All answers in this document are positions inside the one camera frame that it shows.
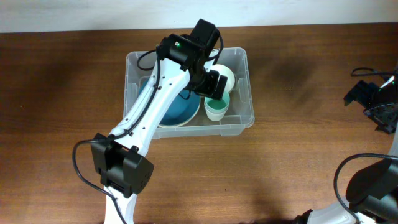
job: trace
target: blue plate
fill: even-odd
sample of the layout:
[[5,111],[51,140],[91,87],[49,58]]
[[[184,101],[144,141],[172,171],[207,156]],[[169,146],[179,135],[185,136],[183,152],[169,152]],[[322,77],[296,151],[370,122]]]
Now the blue plate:
[[[143,91],[144,87],[147,85],[148,80],[146,80],[140,87],[139,93]],[[189,96],[188,90],[182,90],[180,94],[186,98]],[[170,105],[169,109],[166,111],[163,119],[160,121],[159,126],[182,126],[188,123],[198,112],[200,107],[200,96],[192,92],[191,97],[184,100],[180,95],[177,95]]]

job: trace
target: storage box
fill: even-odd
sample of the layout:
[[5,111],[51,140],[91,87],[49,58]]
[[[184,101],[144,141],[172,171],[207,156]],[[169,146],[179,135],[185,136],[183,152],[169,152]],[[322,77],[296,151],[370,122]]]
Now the storage box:
[[[131,52],[126,58],[126,84],[124,87],[124,116],[137,100],[141,85],[149,78],[152,71],[142,71],[137,67],[138,58],[145,52]],[[149,68],[155,64],[155,53],[145,56],[140,66]],[[232,70],[236,83],[229,94],[231,101],[228,111],[221,121],[207,118],[204,98],[201,99],[197,115],[186,125],[175,128],[157,128],[153,139],[180,136],[236,136],[254,123],[254,110],[251,98],[248,60],[246,52],[240,47],[225,48],[217,64]]]

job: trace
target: white background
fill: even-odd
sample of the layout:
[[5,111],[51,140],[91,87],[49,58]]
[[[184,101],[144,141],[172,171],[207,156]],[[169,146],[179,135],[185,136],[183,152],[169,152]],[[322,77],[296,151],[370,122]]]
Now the white background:
[[397,22],[398,0],[0,0],[0,32]]

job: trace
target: brown table surface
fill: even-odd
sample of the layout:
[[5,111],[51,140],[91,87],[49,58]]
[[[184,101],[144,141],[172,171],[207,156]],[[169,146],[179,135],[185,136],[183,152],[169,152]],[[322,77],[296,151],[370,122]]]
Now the brown table surface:
[[[398,24],[234,27],[226,47],[248,54],[256,121],[239,136],[154,140],[154,175],[138,196],[138,223],[239,223],[294,218],[336,201],[333,175],[346,157],[387,153],[343,97],[355,67],[391,71]],[[123,113],[125,58],[185,29],[0,34],[0,222],[101,223],[105,196],[72,167],[72,146],[103,134]],[[379,77],[367,82],[381,84]],[[340,189],[376,160],[343,169]],[[99,184],[89,147],[78,164]]]

